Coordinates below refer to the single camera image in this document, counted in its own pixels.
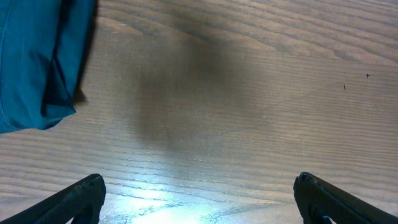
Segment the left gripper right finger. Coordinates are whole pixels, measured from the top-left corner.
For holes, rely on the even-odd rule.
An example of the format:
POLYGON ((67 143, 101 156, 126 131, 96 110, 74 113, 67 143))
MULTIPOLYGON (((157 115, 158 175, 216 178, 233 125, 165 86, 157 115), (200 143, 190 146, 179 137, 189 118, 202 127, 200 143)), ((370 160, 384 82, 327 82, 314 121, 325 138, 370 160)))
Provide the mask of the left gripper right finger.
POLYGON ((296 177, 294 199, 304 224, 397 223, 397 217, 335 187, 321 178, 302 172, 296 177))

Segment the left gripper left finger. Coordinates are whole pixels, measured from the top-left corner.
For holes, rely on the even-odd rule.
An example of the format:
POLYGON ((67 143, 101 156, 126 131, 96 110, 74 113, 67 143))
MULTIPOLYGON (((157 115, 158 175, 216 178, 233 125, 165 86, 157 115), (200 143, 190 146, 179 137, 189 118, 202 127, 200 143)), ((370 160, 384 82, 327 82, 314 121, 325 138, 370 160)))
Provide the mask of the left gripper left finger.
POLYGON ((98 224, 106 186, 99 174, 91 174, 1 224, 98 224))

